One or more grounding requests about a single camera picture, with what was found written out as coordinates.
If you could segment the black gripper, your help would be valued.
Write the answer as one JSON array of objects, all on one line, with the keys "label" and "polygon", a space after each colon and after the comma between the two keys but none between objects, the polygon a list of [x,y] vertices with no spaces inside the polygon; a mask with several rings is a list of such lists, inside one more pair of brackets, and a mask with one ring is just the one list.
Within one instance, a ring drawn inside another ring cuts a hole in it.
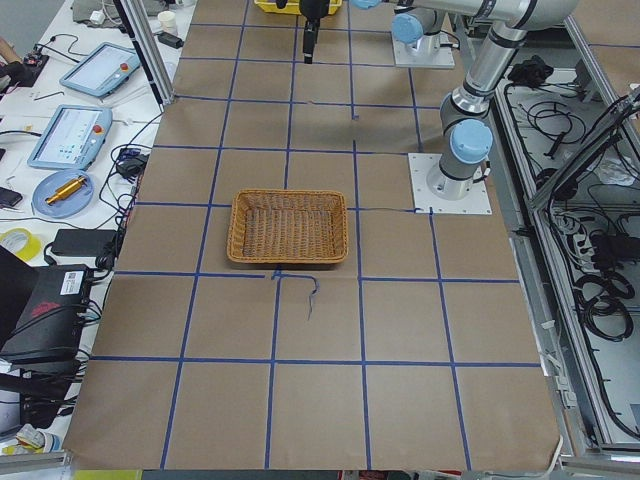
[{"label": "black gripper", "polygon": [[329,15],[330,0],[300,0],[300,13],[307,19],[303,31],[302,53],[305,64],[312,64],[318,41],[319,20]]}]

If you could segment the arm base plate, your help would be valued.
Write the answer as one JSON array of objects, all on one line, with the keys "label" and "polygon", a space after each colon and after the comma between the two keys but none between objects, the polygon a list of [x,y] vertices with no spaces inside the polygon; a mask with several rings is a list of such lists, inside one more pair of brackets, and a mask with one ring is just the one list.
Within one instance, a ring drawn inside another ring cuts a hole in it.
[{"label": "arm base plate", "polygon": [[413,209],[421,214],[491,215],[483,171],[477,166],[466,180],[453,180],[440,169],[440,154],[409,153]]},{"label": "arm base plate", "polygon": [[455,67],[453,47],[446,33],[423,36],[413,44],[392,39],[395,65],[406,68],[449,70]]}]

